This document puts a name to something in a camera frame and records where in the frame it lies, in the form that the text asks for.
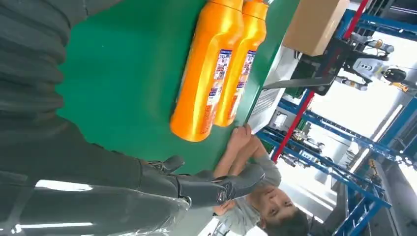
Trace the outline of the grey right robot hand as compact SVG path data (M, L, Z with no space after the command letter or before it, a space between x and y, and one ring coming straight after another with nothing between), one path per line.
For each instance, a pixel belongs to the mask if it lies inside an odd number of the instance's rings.
M3 236L166 236L190 208L219 206L264 178L176 175L163 163L88 143L79 129L12 122L0 127Z

